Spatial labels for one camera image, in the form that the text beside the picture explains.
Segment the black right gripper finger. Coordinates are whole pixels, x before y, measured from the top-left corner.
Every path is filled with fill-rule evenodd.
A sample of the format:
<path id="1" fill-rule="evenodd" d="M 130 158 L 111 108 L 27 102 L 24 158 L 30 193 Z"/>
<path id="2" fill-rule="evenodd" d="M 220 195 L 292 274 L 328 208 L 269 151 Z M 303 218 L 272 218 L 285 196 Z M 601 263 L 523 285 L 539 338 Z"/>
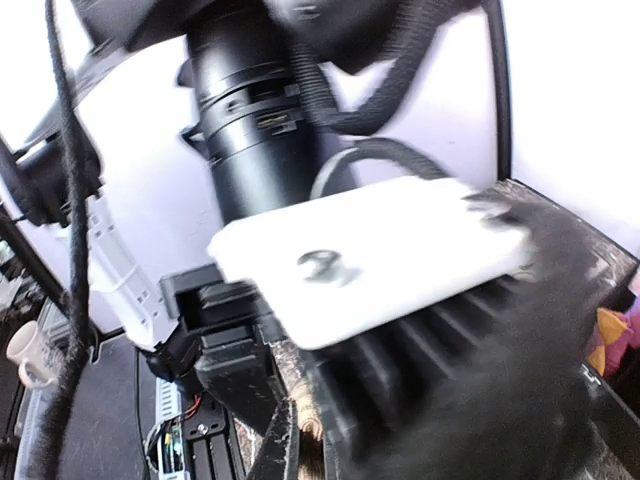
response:
<path id="1" fill-rule="evenodd" d="M 276 407 L 246 480 L 297 480 L 299 443 L 296 404 L 286 398 Z"/>

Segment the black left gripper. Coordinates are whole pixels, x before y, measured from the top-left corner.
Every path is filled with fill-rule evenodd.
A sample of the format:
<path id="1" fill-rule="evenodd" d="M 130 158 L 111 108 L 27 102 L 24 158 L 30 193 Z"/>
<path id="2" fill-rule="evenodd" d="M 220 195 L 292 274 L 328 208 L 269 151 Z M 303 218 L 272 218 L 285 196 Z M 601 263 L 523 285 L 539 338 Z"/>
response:
<path id="1" fill-rule="evenodd" d="M 407 171 L 236 221 L 212 250 L 306 356 L 349 478 L 573 477 L 592 442 L 583 233 L 430 160 Z"/>

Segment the magenta striped sock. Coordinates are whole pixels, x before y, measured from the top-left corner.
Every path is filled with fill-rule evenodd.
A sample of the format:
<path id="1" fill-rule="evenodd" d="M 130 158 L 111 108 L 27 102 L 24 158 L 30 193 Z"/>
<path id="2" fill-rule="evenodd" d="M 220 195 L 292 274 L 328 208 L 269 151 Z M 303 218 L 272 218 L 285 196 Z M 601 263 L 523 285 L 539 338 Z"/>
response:
<path id="1" fill-rule="evenodd" d="M 629 348 L 639 348 L 639 299 L 626 312 L 597 310 L 587 362 L 600 376 L 612 376 L 619 370 Z"/>

